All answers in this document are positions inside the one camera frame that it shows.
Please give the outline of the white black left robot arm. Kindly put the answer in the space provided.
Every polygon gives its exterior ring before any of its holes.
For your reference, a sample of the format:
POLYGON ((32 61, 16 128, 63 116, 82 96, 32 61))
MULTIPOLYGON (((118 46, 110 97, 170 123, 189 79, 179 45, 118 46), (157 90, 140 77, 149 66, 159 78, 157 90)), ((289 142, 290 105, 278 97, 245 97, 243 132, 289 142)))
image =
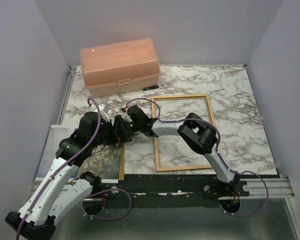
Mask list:
POLYGON ((49 240, 57 222, 79 201, 102 197, 106 193, 102 179, 90 171, 82 173, 66 193, 61 191, 96 147, 131 141, 134 126, 119 115, 111 122, 102 112, 85 113, 73 134, 60 142, 48 173, 31 198, 6 216, 5 222, 16 231, 16 238, 49 240))

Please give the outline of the flower field photo print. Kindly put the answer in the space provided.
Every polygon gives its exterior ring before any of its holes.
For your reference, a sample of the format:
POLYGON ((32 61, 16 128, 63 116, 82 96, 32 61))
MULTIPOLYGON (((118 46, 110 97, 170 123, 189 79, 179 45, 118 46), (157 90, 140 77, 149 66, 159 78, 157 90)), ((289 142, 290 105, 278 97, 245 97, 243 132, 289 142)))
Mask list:
MULTIPOLYGON (((75 131, 75 126, 69 125, 52 125, 41 161, 36 173, 35 180, 41 182, 53 163, 56 156, 56 152, 59 149, 59 143, 61 140, 70 137, 70 135, 75 131)), ((92 156, 87 158, 81 165, 79 170, 77 170, 69 180, 72 181, 78 178, 82 173, 86 171, 92 172, 94 175, 101 177, 102 179, 113 179, 117 180, 119 178, 121 161, 121 146, 120 144, 115 144, 111 146, 100 145, 92 151, 92 156)))

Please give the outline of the brown frame backing board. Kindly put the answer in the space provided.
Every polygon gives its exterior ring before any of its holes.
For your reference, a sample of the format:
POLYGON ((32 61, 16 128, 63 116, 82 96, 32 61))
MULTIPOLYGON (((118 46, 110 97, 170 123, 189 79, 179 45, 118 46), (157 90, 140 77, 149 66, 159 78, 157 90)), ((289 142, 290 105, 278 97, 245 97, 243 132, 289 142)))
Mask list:
POLYGON ((125 178, 125 144, 122 142, 120 145, 120 162, 118 180, 123 181, 125 178))

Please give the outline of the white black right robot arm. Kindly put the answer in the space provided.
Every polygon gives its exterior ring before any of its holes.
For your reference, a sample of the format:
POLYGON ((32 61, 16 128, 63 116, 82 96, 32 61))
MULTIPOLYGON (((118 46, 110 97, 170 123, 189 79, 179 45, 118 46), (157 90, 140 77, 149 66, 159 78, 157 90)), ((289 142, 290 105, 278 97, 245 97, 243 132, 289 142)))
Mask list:
POLYGON ((231 196, 238 190, 239 175, 226 162, 219 149, 220 133, 210 122, 191 112, 186 118, 160 120, 145 113, 126 113, 131 127, 147 137, 180 136, 192 151, 203 155, 216 173, 220 191, 231 196))

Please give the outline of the brown wooden picture frame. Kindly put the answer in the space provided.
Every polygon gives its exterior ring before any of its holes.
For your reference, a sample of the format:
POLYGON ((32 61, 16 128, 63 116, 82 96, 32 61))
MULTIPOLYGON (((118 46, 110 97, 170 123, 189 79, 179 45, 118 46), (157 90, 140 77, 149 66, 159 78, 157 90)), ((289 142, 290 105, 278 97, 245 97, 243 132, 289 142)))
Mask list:
MULTIPOLYGON (((195 99, 204 99, 206 109, 208 112, 209 120, 212 124, 216 125, 214 118, 210 97, 208 94, 188 94, 188 95, 165 95, 165 96, 152 96, 151 100, 155 103, 158 101, 168 101, 168 100, 195 100, 195 99)), ((170 167, 161 167, 160 163, 160 152, 159 152, 159 140, 154 138, 154 155, 155 155, 155 167, 156 172, 173 172, 173 171, 194 171, 194 170, 206 170, 212 169, 210 164, 204 165, 191 165, 191 166, 170 166, 170 167)))

